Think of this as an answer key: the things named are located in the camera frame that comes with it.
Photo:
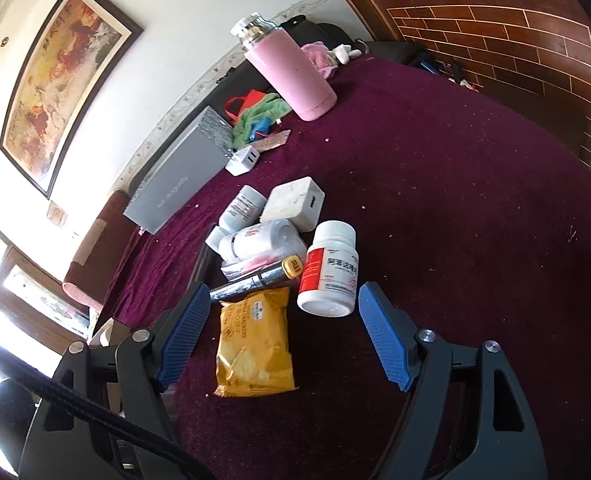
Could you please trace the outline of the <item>yellow snack packet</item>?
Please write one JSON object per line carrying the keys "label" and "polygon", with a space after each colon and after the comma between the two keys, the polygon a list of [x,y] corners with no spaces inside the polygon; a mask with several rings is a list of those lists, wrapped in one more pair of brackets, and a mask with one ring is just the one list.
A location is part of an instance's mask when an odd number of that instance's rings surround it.
{"label": "yellow snack packet", "polygon": [[222,304],[217,396],[268,396],[296,388],[288,344],[289,296],[290,289],[280,287]]}

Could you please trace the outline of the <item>red label medicine bottle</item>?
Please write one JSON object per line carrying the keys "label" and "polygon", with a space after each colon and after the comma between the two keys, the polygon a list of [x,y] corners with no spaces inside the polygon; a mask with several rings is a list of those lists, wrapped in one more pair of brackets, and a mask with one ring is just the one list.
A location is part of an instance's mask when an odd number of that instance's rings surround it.
{"label": "red label medicine bottle", "polygon": [[343,318],[356,302],[358,254],[353,226],[321,222],[306,253],[297,306],[323,318]]}

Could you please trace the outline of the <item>black pen yellow cap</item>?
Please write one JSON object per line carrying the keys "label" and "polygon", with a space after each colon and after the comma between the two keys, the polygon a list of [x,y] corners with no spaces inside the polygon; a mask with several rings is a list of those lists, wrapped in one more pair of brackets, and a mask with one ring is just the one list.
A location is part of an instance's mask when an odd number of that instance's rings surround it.
{"label": "black pen yellow cap", "polygon": [[301,259],[292,255],[211,290],[210,298],[213,302],[236,301],[259,290],[292,285],[302,272]]}

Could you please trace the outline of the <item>white medicine bottle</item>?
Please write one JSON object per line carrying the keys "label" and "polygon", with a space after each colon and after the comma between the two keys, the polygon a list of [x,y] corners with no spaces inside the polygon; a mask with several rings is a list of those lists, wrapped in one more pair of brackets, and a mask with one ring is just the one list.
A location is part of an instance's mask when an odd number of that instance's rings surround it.
{"label": "white medicine bottle", "polygon": [[226,263],[261,259],[268,261],[270,257],[292,255],[304,258],[307,251],[296,227],[287,219],[258,223],[226,235],[216,249]]}

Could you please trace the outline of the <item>white bottle blue label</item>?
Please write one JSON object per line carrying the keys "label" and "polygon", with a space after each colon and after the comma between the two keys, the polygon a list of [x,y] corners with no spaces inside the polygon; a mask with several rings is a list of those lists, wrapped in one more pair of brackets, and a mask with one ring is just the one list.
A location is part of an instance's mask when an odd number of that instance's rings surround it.
{"label": "white bottle blue label", "polygon": [[250,185],[244,185],[218,218],[218,226],[232,234],[258,221],[268,199]]}

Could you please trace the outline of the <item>maroon bed cover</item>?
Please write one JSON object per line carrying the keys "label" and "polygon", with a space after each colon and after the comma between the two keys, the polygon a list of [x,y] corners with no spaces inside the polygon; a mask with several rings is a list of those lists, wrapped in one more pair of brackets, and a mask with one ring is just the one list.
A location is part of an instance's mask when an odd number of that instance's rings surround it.
{"label": "maroon bed cover", "polygon": [[[286,145],[221,172],[157,234],[134,234],[106,315],[146,327],[180,300],[239,188],[311,177],[321,215],[356,232],[358,278],[455,344],[496,340],[554,479],[591,479],[591,173],[546,130],[482,94],[366,56],[332,78],[333,110],[289,116]],[[294,391],[215,396],[220,317],[177,388],[184,447],[220,479],[365,479],[404,403],[357,314],[288,310]]]}

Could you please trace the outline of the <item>white power adapter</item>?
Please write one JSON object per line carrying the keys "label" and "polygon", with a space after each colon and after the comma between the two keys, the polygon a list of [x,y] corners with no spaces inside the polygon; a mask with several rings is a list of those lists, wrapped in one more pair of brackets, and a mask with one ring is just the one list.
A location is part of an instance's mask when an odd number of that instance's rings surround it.
{"label": "white power adapter", "polygon": [[316,229],[323,208],[325,192],[311,177],[293,180],[272,189],[260,222],[289,220],[299,232]]}

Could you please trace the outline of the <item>grey shoe box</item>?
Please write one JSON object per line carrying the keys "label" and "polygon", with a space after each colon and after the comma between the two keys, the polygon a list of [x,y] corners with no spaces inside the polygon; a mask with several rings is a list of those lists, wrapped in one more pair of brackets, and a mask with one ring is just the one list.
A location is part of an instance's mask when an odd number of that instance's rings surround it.
{"label": "grey shoe box", "polygon": [[233,155],[233,127],[204,107],[140,181],[124,215],[157,233]]}

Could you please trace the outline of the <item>white charger small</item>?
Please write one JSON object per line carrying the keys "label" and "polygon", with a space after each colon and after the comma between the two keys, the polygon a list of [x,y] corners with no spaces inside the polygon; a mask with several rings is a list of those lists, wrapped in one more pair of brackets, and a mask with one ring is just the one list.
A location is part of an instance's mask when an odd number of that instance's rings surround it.
{"label": "white charger small", "polygon": [[230,157],[225,169],[232,176],[239,177],[241,174],[248,174],[256,166],[259,158],[260,152],[253,145],[248,144]]}

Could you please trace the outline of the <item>pink patterned strip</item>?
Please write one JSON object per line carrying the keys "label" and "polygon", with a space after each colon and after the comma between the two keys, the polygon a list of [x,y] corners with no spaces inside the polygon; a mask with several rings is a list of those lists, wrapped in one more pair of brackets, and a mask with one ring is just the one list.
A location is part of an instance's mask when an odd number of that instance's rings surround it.
{"label": "pink patterned strip", "polygon": [[259,153],[265,153],[285,145],[288,142],[290,133],[290,129],[278,131],[252,142],[251,146]]}

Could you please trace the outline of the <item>green cloth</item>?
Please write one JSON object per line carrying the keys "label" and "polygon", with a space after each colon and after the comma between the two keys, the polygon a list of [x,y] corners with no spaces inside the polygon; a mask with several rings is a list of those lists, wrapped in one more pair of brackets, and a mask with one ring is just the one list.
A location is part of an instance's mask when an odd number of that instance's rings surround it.
{"label": "green cloth", "polygon": [[233,128],[233,147],[235,150],[251,142],[253,128],[267,119],[271,126],[292,110],[292,107],[277,93],[268,93],[259,102],[243,110]]}

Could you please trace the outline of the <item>pink plush toy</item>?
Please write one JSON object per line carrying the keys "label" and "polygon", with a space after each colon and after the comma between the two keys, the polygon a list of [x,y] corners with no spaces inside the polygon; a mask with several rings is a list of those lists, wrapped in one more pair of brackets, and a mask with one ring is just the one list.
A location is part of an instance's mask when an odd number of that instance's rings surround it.
{"label": "pink plush toy", "polygon": [[339,66],[349,64],[361,56],[361,50],[353,49],[348,44],[328,49],[321,41],[305,44],[301,50],[325,79],[329,79]]}

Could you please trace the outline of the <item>pink thermos bottle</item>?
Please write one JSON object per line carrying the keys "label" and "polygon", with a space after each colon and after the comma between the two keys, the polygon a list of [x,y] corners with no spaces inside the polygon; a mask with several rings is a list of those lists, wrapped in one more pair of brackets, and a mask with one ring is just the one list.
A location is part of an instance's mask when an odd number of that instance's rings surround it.
{"label": "pink thermos bottle", "polygon": [[246,59],[302,120],[312,122],[335,106],[335,91],[285,29],[252,13],[230,33],[244,48]]}

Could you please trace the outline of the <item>framed horse painting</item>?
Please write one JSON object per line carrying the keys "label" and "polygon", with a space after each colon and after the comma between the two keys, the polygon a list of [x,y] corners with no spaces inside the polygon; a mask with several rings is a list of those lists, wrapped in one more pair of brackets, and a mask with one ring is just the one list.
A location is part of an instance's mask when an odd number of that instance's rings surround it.
{"label": "framed horse painting", "polygon": [[24,59],[0,150],[44,197],[95,96],[143,29],[110,0],[57,0]]}

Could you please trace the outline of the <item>wooden brick pattern cabinet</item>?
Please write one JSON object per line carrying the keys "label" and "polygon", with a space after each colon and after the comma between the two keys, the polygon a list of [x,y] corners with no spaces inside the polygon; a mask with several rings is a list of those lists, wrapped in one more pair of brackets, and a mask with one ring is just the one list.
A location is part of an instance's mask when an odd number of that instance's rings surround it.
{"label": "wooden brick pattern cabinet", "polygon": [[591,170],[591,19],[577,0],[345,0],[378,40],[411,41],[565,141]]}

